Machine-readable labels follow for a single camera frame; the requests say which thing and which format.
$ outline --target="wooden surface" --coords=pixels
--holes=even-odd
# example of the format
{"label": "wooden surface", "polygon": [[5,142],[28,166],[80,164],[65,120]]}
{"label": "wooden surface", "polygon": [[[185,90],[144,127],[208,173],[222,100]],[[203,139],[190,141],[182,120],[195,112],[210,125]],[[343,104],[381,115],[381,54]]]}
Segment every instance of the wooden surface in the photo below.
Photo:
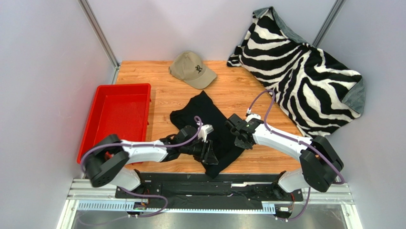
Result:
{"label": "wooden surface", "polygon": [[[151,104],[146,141],[154,141],[178,129],[171,123],[169,114],[186,106],[189,99],[201,90],[194,89],[183,81],[169,74],[171,61],[136,61],[123,62],[117,78],[117,84],[149,83],[151,84]],[[206,65],[217,73],[214,80],[204,91],[213,103],[228,118],[236,113],[241,118],[252,100],[264,90],[263,86],[244,68],[226,66],[225,61],[207,61]],[[263,118],[271,97],[264,94],[257,100],[253,112]],[[278,129],[300,135],[292,121],[275,103],[268,117],[268,123]],[[143,162],[127,166],[144,172],[186,172],[204,173],[203,166],[193,160],[192,156],[181,155],[170,162]],[[223,173],[280,173],[294,170],[299,163],[293,158],[265,146],[255,145],[253,150],[245,150]]]}

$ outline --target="baseball cap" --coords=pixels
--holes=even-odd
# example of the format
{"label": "baseball cap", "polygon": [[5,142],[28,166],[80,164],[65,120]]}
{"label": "baseball cap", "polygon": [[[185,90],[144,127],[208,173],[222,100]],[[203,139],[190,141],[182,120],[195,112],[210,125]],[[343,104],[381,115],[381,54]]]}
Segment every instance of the baseball cap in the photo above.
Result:
{"label": "baseball cap", "polygon": [[176,57],[169,67],[169,73],[196,89],[207,87],[217,77],[217,74],[191,51],[182,52]]}

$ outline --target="cap brim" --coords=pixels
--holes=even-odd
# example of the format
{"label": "cap brim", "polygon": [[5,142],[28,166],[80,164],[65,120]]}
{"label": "cap brim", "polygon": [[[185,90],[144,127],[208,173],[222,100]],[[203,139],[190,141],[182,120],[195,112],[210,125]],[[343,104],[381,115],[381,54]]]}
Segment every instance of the cap brim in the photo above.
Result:
{"label": "cap brim", "polygon": [[215,80],[216,77],[217,77],[217,74],[206,66],[206,71],[204,71],[203,75],[201,75],[199,78],[196,78],[194,80],[184,81],[184,82],[196,89],[204,89],[213,80]]}

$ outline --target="black t-shirt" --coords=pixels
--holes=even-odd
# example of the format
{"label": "black t-shirt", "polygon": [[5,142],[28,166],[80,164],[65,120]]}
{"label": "black t-shirt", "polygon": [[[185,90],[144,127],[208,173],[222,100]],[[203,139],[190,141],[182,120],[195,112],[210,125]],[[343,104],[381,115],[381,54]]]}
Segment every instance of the black t-shirt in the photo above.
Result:
{"label": "black t-shirt", "polygon": [[218,165],[204,165],[206,175],[215,178],[219,173],[235,161],[244,149],[234,145],[235,136],[224,125],[227,118],[213,104],[211,98],[202,91],[190,99],[186,107],[179,111],[173,111],[170,115],[171,122],[178,128],[182,129],[187,125],[198,128],[194,121],[195,116],[202,119],[203,124],[210,124],[214,131],[211,132],[207,139],[213,142],[213,151],[219,160]]}

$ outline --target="zebra print fabric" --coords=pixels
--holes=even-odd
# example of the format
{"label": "zebra print fabric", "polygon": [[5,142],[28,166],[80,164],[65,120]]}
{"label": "zebra print fabric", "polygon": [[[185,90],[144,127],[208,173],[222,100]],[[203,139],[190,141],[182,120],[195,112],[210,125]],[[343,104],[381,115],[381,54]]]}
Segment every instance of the zebra print fabric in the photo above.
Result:
{"label": "zebra print fabric", "polygon": [[273,7],[253,23],[227,66],[249,70],[304,136],[326,136],[358,118],[364,108],[362,76],[290,30]]}

